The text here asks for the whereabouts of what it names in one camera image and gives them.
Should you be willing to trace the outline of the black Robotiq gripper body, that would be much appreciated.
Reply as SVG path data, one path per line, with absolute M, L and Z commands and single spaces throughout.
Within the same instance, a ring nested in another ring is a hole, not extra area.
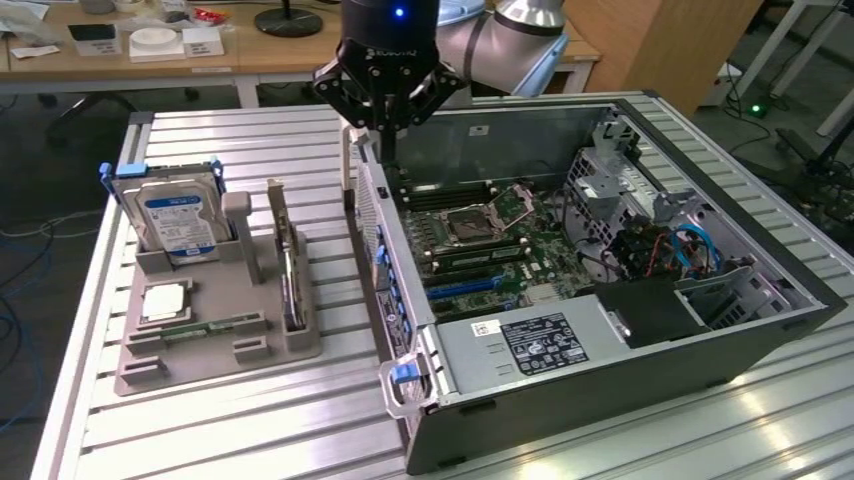
M 370 106 L 413 91 L 439 63 L 436 1 L 344 1 L 336 60 Z

